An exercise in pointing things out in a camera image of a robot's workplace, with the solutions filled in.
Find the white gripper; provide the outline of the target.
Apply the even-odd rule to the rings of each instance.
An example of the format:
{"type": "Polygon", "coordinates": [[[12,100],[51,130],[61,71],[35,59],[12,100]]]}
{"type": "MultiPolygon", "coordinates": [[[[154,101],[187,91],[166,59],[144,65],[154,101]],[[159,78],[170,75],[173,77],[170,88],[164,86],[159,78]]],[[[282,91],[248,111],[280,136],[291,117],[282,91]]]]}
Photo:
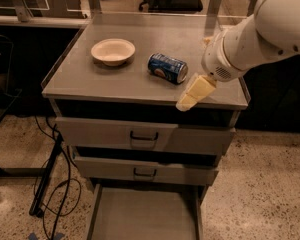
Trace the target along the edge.
{"type": "Polygon", "coordinates": [[[246,73],[232,65],[227,58],[224,48],[226,33],[227,30],[224,30],[214,36],[203,38],[204,52],[201,65],[208,76],[195,73],[190,78],[176,103],[179,111],[188,111],[209,96],[216,89],[216,81],[229,82],[246,73]]]}

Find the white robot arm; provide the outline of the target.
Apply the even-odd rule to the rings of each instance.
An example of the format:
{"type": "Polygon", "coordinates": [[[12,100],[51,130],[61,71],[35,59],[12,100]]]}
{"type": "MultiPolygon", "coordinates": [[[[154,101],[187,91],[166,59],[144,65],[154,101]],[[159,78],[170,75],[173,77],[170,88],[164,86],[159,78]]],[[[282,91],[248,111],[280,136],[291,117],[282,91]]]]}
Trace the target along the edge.
{"type": "Polygon", "coordinates": [[[257,0],[252,15],[205,40],[201,65],[176,108],[187,111],[219,82],[245,75],[259,65],[300,55],[300,0],[257,0]]]}

